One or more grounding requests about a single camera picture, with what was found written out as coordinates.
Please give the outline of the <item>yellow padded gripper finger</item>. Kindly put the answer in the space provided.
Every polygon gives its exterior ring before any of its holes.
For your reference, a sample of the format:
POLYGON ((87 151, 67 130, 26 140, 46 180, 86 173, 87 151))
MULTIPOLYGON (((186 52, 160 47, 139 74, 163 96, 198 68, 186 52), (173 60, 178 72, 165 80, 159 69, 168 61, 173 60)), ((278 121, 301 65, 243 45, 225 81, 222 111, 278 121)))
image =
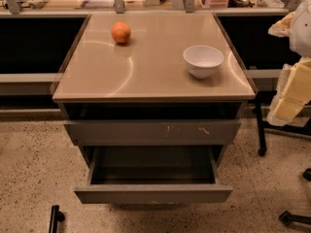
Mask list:
POLYGON ((294 66, 283 66, 266 120, 274 126, 289 124, 310 101, 311 58, 302 57, 294 66))

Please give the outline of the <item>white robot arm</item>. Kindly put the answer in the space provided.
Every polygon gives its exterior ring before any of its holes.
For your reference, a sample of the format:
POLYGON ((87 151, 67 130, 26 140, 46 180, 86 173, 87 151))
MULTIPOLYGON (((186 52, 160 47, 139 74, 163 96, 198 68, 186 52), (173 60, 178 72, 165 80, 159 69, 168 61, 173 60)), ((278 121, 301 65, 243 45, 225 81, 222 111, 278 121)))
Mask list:
POLYGON ((274 23, 268 33, 288 37, 290 50, 301 56, 294 65, 283 66, 266 119, 271 125, 284 126, 311 101, 311 0, 303 0, 294 12, 274 23))

